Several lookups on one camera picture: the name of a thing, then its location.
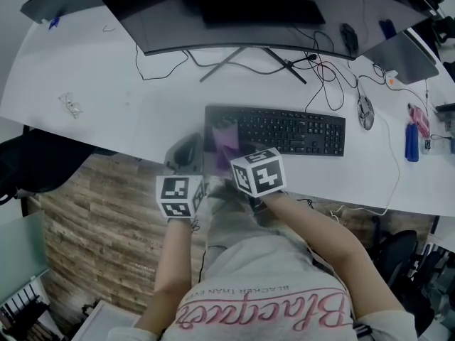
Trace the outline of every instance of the pink object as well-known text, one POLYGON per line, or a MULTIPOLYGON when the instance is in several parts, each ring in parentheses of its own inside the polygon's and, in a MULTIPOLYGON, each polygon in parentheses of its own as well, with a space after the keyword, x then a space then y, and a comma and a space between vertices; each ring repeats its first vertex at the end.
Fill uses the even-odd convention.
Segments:
POLYGON ((412 122, 417 125, 420 135, 429 138, 429 121, 423 110, 411 104, 408 104, 408 109, 412 122))
POLYGON ((230 169, 230 159, 239 152, 239 134, 237 122, 226 128, 212 128, 216 146, 216 166, 221 171, 230 169))

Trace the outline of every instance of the floor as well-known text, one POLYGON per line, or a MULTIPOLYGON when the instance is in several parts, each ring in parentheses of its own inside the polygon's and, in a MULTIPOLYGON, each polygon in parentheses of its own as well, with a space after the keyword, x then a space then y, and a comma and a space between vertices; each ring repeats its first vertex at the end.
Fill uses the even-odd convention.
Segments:
MULTIPOLYGON (((141 313, 153 293, 154 274, 166 231, 155 201, 155 177, 168 174, 163 165, 131 156, 93 155, 57 190, 29 199, 30 212, 44 210, 50 271, 43 284, 50 310, 64 334, 82 319, 81 307, 104 299, 141 313)), ((330 214, 340 204, 308 197, 318 211, 330 214)), ((193 282, 198 280, 208 215, 191 249, 193 282)), ((369 247, 371 215, 344 210, 340 223, 369 247)), ((382 229, 396 233, 415 229, 423 242, 433 217, 389 211, 382 229)))

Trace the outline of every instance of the forearm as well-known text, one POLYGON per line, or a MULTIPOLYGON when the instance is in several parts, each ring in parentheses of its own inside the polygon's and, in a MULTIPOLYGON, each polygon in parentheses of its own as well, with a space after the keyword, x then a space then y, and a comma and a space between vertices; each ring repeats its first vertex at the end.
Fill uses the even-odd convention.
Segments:
POLYGON ((191 224, 171 220, 164 236, 161 258, 156 270, 155 292, 172 290, 178 285, 191 289, 191 224))
POLYGON ((403 310, 365 248, 345 227, 283 194, 263 197, 275 215, 321 255, 348 287, 357 317, 403 310))
POLYGON ((352 232, 294 198, 282 193, 272 193, 262 199, 281 221, 334 268, 337 268, 344 259, 365 252, 352 232))
POLYGON ((164 236, 154 295, 136 328, 156 335, 175 320, 178 304, 191 289, 191 224, 172 220, 164 236))

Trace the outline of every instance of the black keyboard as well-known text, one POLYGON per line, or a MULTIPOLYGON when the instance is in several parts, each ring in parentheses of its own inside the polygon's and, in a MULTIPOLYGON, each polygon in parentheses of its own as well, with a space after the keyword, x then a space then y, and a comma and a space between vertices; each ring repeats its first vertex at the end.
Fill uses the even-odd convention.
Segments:
POLYGON ((277 148, 283 154, 343 156, 346 119, 255 107, 207 106, 205 150, 215 151, 212 127, 237 122, 239 140, 277 148))

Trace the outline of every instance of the wire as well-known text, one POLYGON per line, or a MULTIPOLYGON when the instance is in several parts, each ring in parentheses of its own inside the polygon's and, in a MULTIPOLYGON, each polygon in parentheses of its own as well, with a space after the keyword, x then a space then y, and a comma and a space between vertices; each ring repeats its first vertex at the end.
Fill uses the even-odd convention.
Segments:
POLYGON ((102 29, 102 31, 108 32, 108 31, 114 31, 114 30, 115 30, 115 28, 114 28, 114 29, 106 29, 106 27, 107 27, 107 24, 106 24, 105 27, 102 29))
POLYGON ((363 26, 365 27, 365 39, 363 41, 363 44, 365 45, 368 43, 368 39, 370 38, 370 31, 368 30, 368 26, 365 21, 365 0, 362 0, 362 22, 363 26))
MULTIPOLYGON (((187 54, 190 55, 190 57, 191 57, 191 59, 193 60, 193 62, 195 63, 195 65, 197 65, 198 67, 207 68, 207 67, 214 67, 214 66, 216 66, 216 65, 219 65, 219 63, 210 63, 210 64, 208 64, 208 65, 200 64, 200 63, 194 58, 193 54, 192 54, 189 50, 187 50, 186 52, 187 52, 187 54)), ((301 58, 301 59, 299 59, 299 60, 289 61, 288 63, 289 63, 289 65, 290 65, 291 67, 293 67, 295 63, 301 62, 302 60, 306 60, 306 59, 307 59, 307 58, 301 58)), ((277 72, 279 72, 279 71, 281 71, 281 70, 283 70, 283 69, 285 68, 285 67, 283 66, 283 67, 278 68, 277 70, 273 70, 273 71, 270 71, 270 72, 260 72, 260 71, 257 71, 257 70, 255 70, 255 69, 251 68, 251 67, 248 67, 247 65, 243 65, 243 64, 241 64, 241 63, 226 62, 226 64, 227 64, 227 65, 236 65, 236 66, 238 66, 238 67, 243 67, 243 68, 245 68, 245 69, 247 69, 247 70, 250 70, 250 71, 252 71, 252 72, 254 72, 254 73, 257 73, 258 75, 273 75, 274 73, 277 73, 277 72)))
POLYGON ((430 139, 433 139, 433 140, 444 140, 444 139, 451 140, 452 137, 451 136, 440 136, 440 135, 437 135, 437 134, 432 134, 430 136, 430 139))
POLYGON ((373 63, 373 70, 375 71, 375 74, 376 74, 378 77, 384 79, 384 82, 378 82, 378 81, 374 80, 373 78, 371 78, 371 77, 369 77, 369 76, 365 76, 365 75, 359 76, 359 79, 360 79, 361 77, 367 77, 367 78, 369 78, 370 80, 376 82, 376 83, 379 84, 379 85, 386 85, 387 88, 388 88, 389 90, 391 90, 391 91, 409 91, 409 92, 411 92, 411 93, 412 93, 417 99, 419 99, 419 101, 424 105, 425 112, 427 113, 427 116, 428 116, 428 102, 427 102, 427 105, 425 105, 424 100, 421 99, 420 96, 419 96, 418 94, 416 94, 414 91, 410 90, 409 88, 404 88, 404 87, 403 87, 403 88, 391 88, 391 87, 387 84, 387 78, 386 78, 386 76, 385 76, 385 70, 384 70, 384 68, 380 67, 379 65, 376 65, 375 63, 373 63))
POLYGON ((395 164, 397 165, 397 170, 398 170, 398 176, 397 176, 397 181, 395 182, 395 185, 393 186, 393 189, 392 189, 392 192, 390 193, 390 196, 389 196, 389 199, 387 200, 387 204, 385 206, 385 210, 382 211, 381 213, 377 213, 375 211, 372 211, 372 210, 367 210, 366 208, 363 208, 363 207, 359 207, 359 208, 350 208, 346 205, 342 205, 340 208, 338 208, 336 211, 330 211, 330 214, 332 217, 335 217, 337 219, 337 221, 339 222, 337 216, 335 216, 333 213, 337 213, 337 212, 340 212, 340 210, 343 208, 343 207, 346 207, 348 208, 349 210, 352 210, 352 211, 359 211, 359 210, 365 210, 369 213, 373 213, 374 215, 377 215, 377 216, 383 216, 386 214, 386 212, 389 210, 389 205, 390 205, 390 201, 392 200, 392 197, 393 197, 393 194, 395 193, 395 190, 397 189, 397 186, 398 186, 398 183, 400 181, 400 177, 401 177, 401 171, 400 171, 400 165, 398 163, 398 160, 397 160, 397 157, 395 156, 395 153, 393 152, 393 149, 392 149, 392 139, 391 139, 391 136, 390 136, 390 127, 389 127, 389 124, 387 123, 387 121, 379 114, 378 111, 376 111, 376 114, 385 122, 385 125, 387 127, 387 137, 389 139, 389 149, 390 149, 390 153, 392 154, 392 157, 393 157, 393 160, 395 161, 395 164))
POLYGON ((297 201, 299 201, 299 202, 306 201, 308 203, 308 206, 314 210, 313 200, 310 200, 309 198, 301 198, 300 200, 297 200, 297 201))
POLYGON ((191 233, 193 232, 196 232, 200 229, 200 226, 199 226, 199 219, 198 217, 196 216, 194 221, 191 223, 191 233))
POLYGON ((137 56, 138 56, 138 54, 139 54, 139 50, 138 50, 137 44, 136 44, 136 68, 137 68, 137 72, 139 72, 139 74, 141 75, 141 78, 142 78, 143 81, 162 80, 162 79, 164 79, 164 78, 167 78, 167 77, 169 77, 170 75, 172 75, 172 72, 175 71, 179 65, 184 64, 184 63, 189 59, 188 55, 187 55, 183 50, 182 50, 181 52, 186 56, 186 58, 185 58, 184 60, 182 60, 179 64, 177 64, 177 66, 175 66, 175 67, 170 71, 170 73, 168 73, 166 76, 163 76, 163 77, 144 78, 144 76, 143 76, 142 73, 141 73, 141 70, 139 69, 139 66, 137 65, 137 56))
POLYGON ((427 111, 427 116, 428 116, 428 84, 427 84, 427 79, 425 79, 425 97, 427 99, 427 108, 426 108, 426 111, 427 111))
POLYGON ((205 253, 206 252, 207 252, 207 250, 204 250, 204 255, 202 255, 202 264, 200 266, 198 283, 200 283, 200 278, 202 277, 202 270, 204 269, 204 261, 205 261, 205 253))
MULTIPOLYGON (((303 36, 313 40, 313 49, 316 48, 317 51, 319 51, 319 42, 317 41, 316 39, 316 34, 319 33, 325 37, 327 37, 327 39, 330 40, 331 44, 332 44, 332 51, 334 51, 334 45, 333 45, 333 41, 331 40, 331 38, 321 32, 321 31, 315 31, 313 33, 313 37, 309 36, 308 34, 305 34, 304 32, 302 32, 300 29, 298 29, 296 26, 294 26, 294 28, 300 33, 302 34, 303 36)), ((313 72, 315 73, 315 75, 317 76, 317 78, 321 81, 321 88, 319 88, 319 90, 316 92, 316 94, 314 94, 314 96, 311 98, 311 100, 309 101, 308 104, 306 104, 305 106, 305 112, 306 110, 308 109, 309 105, 314 101, 314 99, 316 98, 316 96, 318 95, 318 93, 321 91, 321 90, 324 90, 324 95, 326 96, 326 101, 327 101, 327 105, 328 105, 328 108, 331 110, 331 111, 338 111, 339 109, 341 109, 344 105, 344 101, 345 101, 345 95, 344 95, 344 91, 343 91, 343 86, 341 85, 341 82, 340 80, 338 79, 338 77, 336 76, 336 73, 335 71, 333 71, 330 67, 328 67, 327 65, 324 64, 324 62, 322 61, 321 59, 321 56, 319 54, 317 54, 318 58, 319 58, 319 63, 316 63, 316 65, 312 65, 311 62, 309 62, 310 64, 310 68, 301 68, 301 67, 296 67, 297 69, 300 69, 300 70, 305 70, 305 69, 312 69, 313 72), (324 68, 326 69, 329 69, 332 73, 333 73, 333 78, 331 80, 328 80, 326 78, 324 78, 324 68), (330 105, 330 102, 328 100, 328 97, 327 97, 327 91, 326 91, 326 86, 324 84, 324 82, 333 82, 334 80, 337 80, 338 82, 338 85, 340 86, 340 89, 341 89, 341 94, 343 95, 343 99, 341 101, 341 104, 338 108, 334 109, 331 105, 330 105)))

